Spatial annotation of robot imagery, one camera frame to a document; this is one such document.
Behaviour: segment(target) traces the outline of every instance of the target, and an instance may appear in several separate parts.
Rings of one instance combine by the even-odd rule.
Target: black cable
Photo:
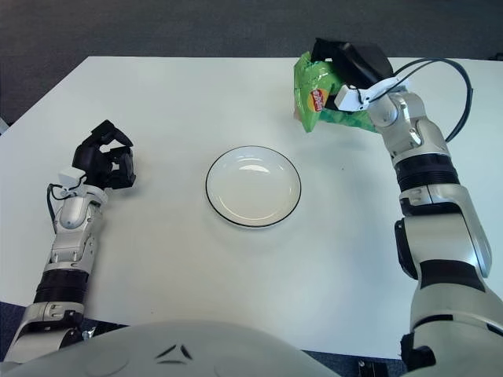
[[[47,186],[47,209],[49,210],[49,215],[50,215],[50,222],[53,225],[54,233],[56,233],[56,224],[54,224],[54,221],[56,220],[56,215],[54,214],[54,209],[53,209],[53,204],[50,201],[50,193],[51,193],[51,185]]]
[[[426,67],[427,65],[431,63],[435,63],[437,61],[442,61],[443,63],[446,63],[456,69],[456,71],[459,72],[461,77],[464,80],[464,83],[466,84],[466,102],[464,103],[464,111],[463,114],[461,115],[459,121],[457,122],[456,126],[453,128],[453,130],[450,132],[449,136],[446,137],[446,142],[448,143],[449,141],[453,140],[456,135],[459,134],[459,132],[463,129],[464,125],[466,124],[466,121],[468,120],[468,116],[470,115],[470,110],[472,108],[472,98],[473,98],[473,88],[472,88],[472,83],[470,82],[470,78],[468,77],[468,73],[466,70],[463,68],[463,66],[453,60],[450,59],[445,59],[443,57],[436,57],[436,58],[422,58],[422,59],[417,59],[414,61],[411,61],[408,64],[405,64],[403,67],[400,67],[396,72],[395,75],[398,75],[400,72],[406,70],[409,67],[412,67],[413,65],[419,64],[426,62],[425,64],[421,65],[420,67],[414,69],[412,72],[410,72],[406,77],[401,79],[399,82],[394,84],[390,89],[386,90],[384,93],[382,93],[380,96],[373,98],[370,102],[377,101],[380,99],[382,96],[385,94],[388,94],[390,91],[392,91],[394,88],[396,88],[398,85],[400,85],[403,81],[405,81],[407,78],[409,78],[411,75],[419,71],[420,69]]]

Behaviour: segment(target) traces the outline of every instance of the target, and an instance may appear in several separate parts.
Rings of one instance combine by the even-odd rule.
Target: chip bag
[[[306,132],[311,132],[318,120],[376,132],[367,112],[340,112],[325,107],[329,96],[335,96],[343,85],[329,61],[311,62],[307,52],[299,58],[293,73],[295,115]]]

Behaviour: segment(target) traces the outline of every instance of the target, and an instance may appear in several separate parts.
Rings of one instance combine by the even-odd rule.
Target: robot forearm
[[[112,140],[126,144],[103,153],[99,147]],[[34,303],[23,319],[6,354],[6,361],[24,363],[82,340],[80,324],[84,296],[97,252],[105,187],[132,186],[132,143],[105,121],[75,152],[73,167],[60,173],[63,200],[53,226],[56,233],[50,256],[37,287]],[[119,169],[113,170],[112,163]]]
[[[454,363],[465,360],[489,375],[487,358],[503,350],[503,302],[484,282],[490,247],[446,142],[413,93],[390,93],[369,114],[402,191],[405,217],[395,224],[400,265],[418,280],[402,358],[409,370],[434,365],[426,375],[461,375]]]

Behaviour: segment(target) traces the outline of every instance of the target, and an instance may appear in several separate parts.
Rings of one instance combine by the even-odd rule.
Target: robotic hand
[[[123,147],[100,151],[117,140]],[[105,120],[75,151],[72,167],[59,174],[60,185],[49,185],[47,204],[56,233],[34,303],[6,354],[6,361],[24,363],[82,340],[84,295],[97,251],[105,188],[131,187],[136,178],[131,141]],[[54,188],[61,189],[59,196]],[[54,214],[50,197],[63,201]]]
[[[410,333],[401,341],[407,375],[501,375],[503,302],[483,279],[490,272],[490,247],[442,133],[427,118],[421,99],[400,85],[403,79],[395,77],[375,46],[318,40],[312,57],[331,57],[347,83],[326,106],[367,110],[396,170],[405,216],[395,224],[398,260],[418,281]],[[35,304],[27,308],[7,361],[29,361],[78,340],[76,318],[82,317],[94,234],[106,201],[102,189],[127,187],[134,181],[127,147],[120,156],[99,152],[99,146],[114,137],[126,146],[130,141],[110,124],[100,127],[77,149],[77,170],[61,175],[61,184],[68,188],[55,219],[57,238]],[[117,161],[119,173],[114,174],[111,163]],[[84,174],[86,185],[81,185]],[[140,374],[336,375],[270,335],[196,321],[113,331],[9,372],[12,377]]]

